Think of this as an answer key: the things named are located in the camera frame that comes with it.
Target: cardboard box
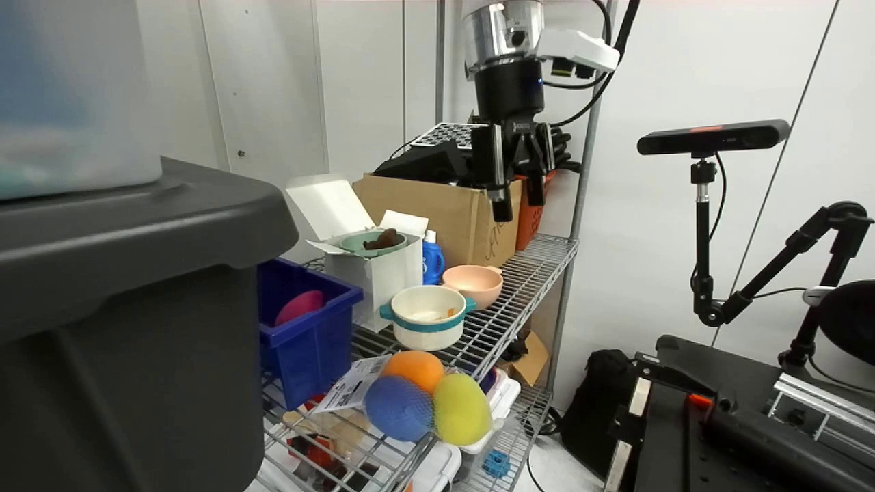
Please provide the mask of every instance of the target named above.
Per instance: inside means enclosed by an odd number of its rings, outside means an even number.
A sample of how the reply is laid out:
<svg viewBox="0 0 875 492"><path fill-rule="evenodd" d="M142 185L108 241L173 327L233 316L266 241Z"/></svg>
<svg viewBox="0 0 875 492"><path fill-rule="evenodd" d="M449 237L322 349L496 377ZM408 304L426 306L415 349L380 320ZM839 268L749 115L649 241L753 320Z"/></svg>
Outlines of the cardboard box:
<svg viewBox="0 0 875 492"><path fill-rule="evenodd" d="M519 380L525 388L537 388L541 380L544 368L551 365L551 349L541 341L537 331L525 336L525 354L514 364L500 364L504 371L510 371L514 380Z"/></svg>
<svg viewBox="0 0 875 492"><path fill-rule="evenodd" d="M511 185L514 220L492 219L492 200L484 189L462 189L421 179L397 179L367 174L352 183L358 200L369 215L382 215L382 211L401 211L414 215L426 215L430 230L438 233L438 243L449 264L504 264L516 254L516 219L522 185Z"/></svg>
<svg viewBox="0 0 875 492"><path fill-rule="evenodd" d="M329 276L365 290L365 301L352 309L352 323L382 331L388 320L380 306L404 286L421 283L421 234L426 219L385 211L380 230L393 226L404 243L382 254L352 254L347 241L374 230L373 215L358 202L352 185L340 178L303 178L287 185L295 215L307 219L318 241L315 248L329 254Z"/></svg>

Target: blue ball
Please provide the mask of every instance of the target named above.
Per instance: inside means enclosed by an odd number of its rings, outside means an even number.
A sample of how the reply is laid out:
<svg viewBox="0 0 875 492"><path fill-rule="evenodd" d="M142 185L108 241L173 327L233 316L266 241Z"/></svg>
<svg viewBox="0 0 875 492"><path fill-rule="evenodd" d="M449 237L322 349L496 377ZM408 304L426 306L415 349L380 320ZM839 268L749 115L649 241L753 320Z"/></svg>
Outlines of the blue ball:
<svg viewBox="0 0 875 492"><path fill-rule="evenodd" d="M401 377L380 377L365 395L367 417L397 439L421 439L432 429L432 399Z"/></svg>

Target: yellow ball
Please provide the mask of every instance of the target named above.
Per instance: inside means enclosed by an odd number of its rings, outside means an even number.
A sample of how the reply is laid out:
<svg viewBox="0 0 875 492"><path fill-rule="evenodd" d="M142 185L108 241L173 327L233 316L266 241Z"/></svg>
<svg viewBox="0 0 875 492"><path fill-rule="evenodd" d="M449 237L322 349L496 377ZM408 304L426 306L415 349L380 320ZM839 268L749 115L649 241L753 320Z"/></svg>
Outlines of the yellow ball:
<svg viewBox="0 0 875 492"><path fill-rule="evenodd" d="M484 390L468 375L445 375L432 392L436 433L443 442L470 444L492 425L492 413Z"/></svg>
<svg viewBox="0 0 875 492"><path fill-rule="evenodd" d="M432 392L443 380L443 364L432 351L425 349L404 349L385 360L382 375L401 377L415 388Z"/></svg>

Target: blue storage bin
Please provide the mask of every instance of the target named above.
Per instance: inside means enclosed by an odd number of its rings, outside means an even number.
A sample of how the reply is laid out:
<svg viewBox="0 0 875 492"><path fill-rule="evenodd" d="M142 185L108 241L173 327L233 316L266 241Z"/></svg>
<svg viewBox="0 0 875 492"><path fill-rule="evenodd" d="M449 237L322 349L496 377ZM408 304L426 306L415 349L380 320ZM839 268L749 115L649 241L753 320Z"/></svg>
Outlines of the blue storage bin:
<svg viewBox="0 0 875 492"><path fill-rule="evenodd" d="M322 290L322 309L273 327L278 309L307 290ZM352 364L352 304L362 290L270 259L258 268L258 298L263 371L281 380L284 406L326 392Z"/></svg>

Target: metal shelving unit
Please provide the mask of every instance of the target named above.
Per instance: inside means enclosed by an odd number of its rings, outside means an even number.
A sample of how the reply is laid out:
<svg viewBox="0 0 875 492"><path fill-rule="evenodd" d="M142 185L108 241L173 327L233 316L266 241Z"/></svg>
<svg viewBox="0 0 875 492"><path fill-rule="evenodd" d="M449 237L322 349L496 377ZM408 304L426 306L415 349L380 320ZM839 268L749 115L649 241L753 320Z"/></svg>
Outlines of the metal shelving unit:
<svg viewBox="0 0 875 492"><path fill-rule="evenodd" d="M527 250L504 264L505 286L490 309L464 316L462 339L436 351L445 365L464 368L481 380L504 354L504 349L525 327L527 316L544 295L561 280L574 259L566 237L540 234ZM401 349L392 331L355 331L355 354L392 354ZM362 409L310 414L284 409L266 383L266 461L250 492L263 489L404 489L415 480L418 461L432 450L436 433L418 442L400 442L369 425ZM546 413L546 390L519 399L504 429L492 433L488 447L511 455L511 469L492 479L475 455L455 489L511 489L527 458L530 442Z"/></svg>

